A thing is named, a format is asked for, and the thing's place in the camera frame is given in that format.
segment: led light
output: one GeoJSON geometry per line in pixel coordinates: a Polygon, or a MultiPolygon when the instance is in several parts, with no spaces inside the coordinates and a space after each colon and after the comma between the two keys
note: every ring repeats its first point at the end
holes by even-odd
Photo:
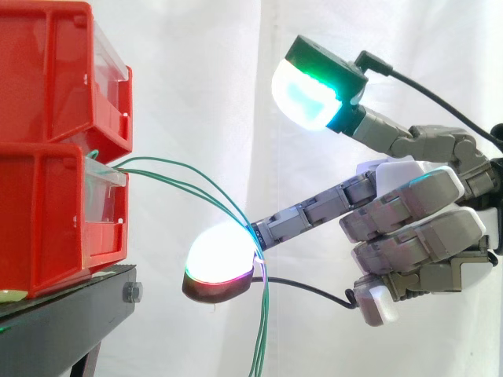
{"type": "Polygon", "coordinates": [[[339,111],[336,91],[282,60],[274,72],[273,98],[280,110],[307,130],[323,130],[339,111]]]}
{"type": "Polygon", "coordinates": [[[185,273],[202,283],[234,280],[253,269],[256,245],[236,222],[224,222],[201,233],[190,248],[185,273]]]}

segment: red plastic bin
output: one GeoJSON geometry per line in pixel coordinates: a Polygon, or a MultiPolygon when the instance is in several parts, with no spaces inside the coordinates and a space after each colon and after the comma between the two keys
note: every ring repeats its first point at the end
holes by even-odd
{"type": "Polygon", "coordinates": [[[0,142],[132,150],[131,70],[85,2],[0,1],[0,142]]]}
{"type": "Polygon", "coordinates": [[[127,256],[127,176],[97,217],[87,166],[77,145],[0,143],[0,292],[35,297],[127,256]]]}

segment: robot finger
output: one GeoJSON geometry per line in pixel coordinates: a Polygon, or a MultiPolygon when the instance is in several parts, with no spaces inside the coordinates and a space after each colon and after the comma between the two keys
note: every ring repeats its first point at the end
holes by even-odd
{"type": "Polygon", "coordinates": [[[426,218],[463,194],[454,171],[440,167],[358,208],[340,226],[351,242],[368,241],[426,218]]]}
{"type": "Polygon", "coordinates": [[[360,243],[352,254],[362,272],[407,273],[453,257],[477,243],[485,231],[477,213],[462,207],[377,240],[360,243]]]}

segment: cable connector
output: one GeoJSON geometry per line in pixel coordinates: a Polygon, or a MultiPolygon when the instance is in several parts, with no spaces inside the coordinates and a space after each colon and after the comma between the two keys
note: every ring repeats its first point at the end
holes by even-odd
{"type": "Polygon", "coordinates": [[[360,68],[363,73],[370,69],[371,71],[380,73],[381,75],[389,76],[393,72],[392,65],[365,50],[360,52],[354,61],[354,65],[360,68]]]}

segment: white backdrop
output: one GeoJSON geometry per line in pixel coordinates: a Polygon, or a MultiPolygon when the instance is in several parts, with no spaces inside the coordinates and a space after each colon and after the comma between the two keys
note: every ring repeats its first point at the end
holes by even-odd
{"type": "MultiPolygon", "coordinates": [[[[213,177],[258,220],[354,175],[380,155],[287,120],[270,79],[297,34],[344,59],[367,49],[476,122],[503,120],[503,3],[492,1],[116,0],[94,16],[134,71],[134,154],[172,158],[213,177]]],[[[364,104],[404,126],[459,122],[391,78],[370,75],[364,104]]],[[[496,156],[486,142],[480,148],[496,156]]],[[[147,169],[192,175],[155,163],[147,169]]],[[[132,177],[129,263],[145,294],[101,347],[97,377],[248,375],[261,289],[221,305],[181,292],[198,233],[224,219],[211,206],[132,177]]],[[[270,275],[343,295],[359,277],[337,221],[267,251],[270,275]]],[[[397,304],[398,323],[271,286],[264,377],[498,375],[501,267],[477,288],[397,304]]]]}

